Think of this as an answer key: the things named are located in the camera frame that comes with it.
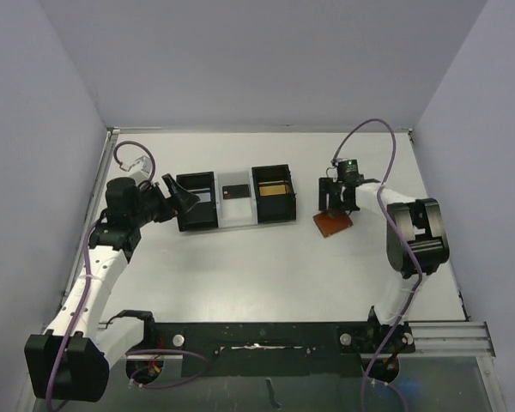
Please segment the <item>brown leather card holder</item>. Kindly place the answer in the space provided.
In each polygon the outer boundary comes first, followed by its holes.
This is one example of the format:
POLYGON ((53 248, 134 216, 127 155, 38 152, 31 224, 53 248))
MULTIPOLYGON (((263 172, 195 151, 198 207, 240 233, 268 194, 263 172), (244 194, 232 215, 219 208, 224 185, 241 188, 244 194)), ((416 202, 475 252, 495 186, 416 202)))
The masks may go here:
POLYGON ((344 211, 324 211, 316 214, 313 221, 324 238, 351 228, 353 222, 344 211))

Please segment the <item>black white card sorting tray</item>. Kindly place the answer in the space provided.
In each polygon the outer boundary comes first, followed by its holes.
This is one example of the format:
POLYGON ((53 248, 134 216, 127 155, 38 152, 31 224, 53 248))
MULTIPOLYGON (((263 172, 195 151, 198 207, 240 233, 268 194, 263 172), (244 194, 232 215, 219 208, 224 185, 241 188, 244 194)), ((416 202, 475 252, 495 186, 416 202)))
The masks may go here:
POLYGON ((199 198, 188 214, 178 218, 181 233, 297 219, 296 193, 287 164, 179 174, 176 181, 199 198))

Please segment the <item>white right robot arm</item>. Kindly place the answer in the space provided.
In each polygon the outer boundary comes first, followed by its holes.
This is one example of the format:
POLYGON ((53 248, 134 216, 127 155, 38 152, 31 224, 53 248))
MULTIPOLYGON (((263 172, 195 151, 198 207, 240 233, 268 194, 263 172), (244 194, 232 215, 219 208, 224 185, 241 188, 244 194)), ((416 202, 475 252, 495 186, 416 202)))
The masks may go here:
POLYGON ((372 308, 378 321, 365 329, 367 345, 386 350, 396 340, 393 325, 402 323, 421 285, 450 256, 439 202, 406 196, 366 179, 355 159, 333 161, 336 175, 318 180, 318 210, 313 221, 328 238, 353 225, 350 216, 366 209, 385 219, 386 256, 397 275, 372 308))

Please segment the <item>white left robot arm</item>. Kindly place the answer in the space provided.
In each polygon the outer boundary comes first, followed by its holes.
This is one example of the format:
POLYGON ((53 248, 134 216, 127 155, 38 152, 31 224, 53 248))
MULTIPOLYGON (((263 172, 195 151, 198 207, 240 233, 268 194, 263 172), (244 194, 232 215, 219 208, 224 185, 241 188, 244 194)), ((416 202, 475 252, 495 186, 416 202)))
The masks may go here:
POLYGON ((141 240, 142 228, 188 214, 199 202, 170 174, 162 177, 168 192, 148 179, 110 180, 106 207, 84 238, 84 264, 56 317, 24 347, 34 395, 53 401, 98 402, 112 366, 131 349, 146 353, 158 343, 149 311, 123 310, 112 325, 100 320, 113 287, 127 268, 141 240))

